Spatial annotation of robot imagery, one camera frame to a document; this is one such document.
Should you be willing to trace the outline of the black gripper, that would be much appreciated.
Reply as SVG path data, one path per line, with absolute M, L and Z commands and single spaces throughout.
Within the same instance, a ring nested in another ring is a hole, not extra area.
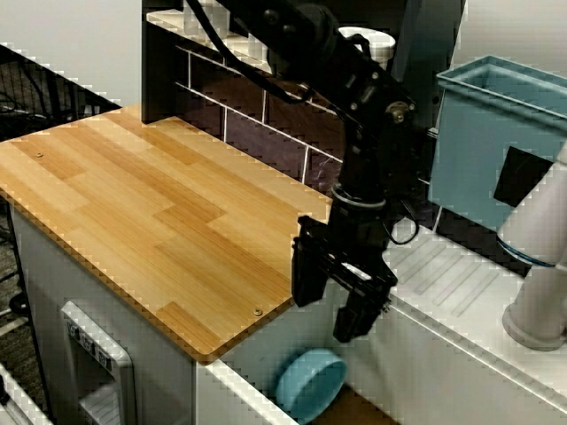
M 377 317 L 387 312 L 397 278 L 383 260 L 391 240 L 390 205 L 379 186 L 331 188 L 328 221 L 308 215 L 298 219 L 293 240 L 291 294 L 298 307 L 319 301 L 333 279 L 349 290 L 333 329 L 342 344 L 366 336 Z

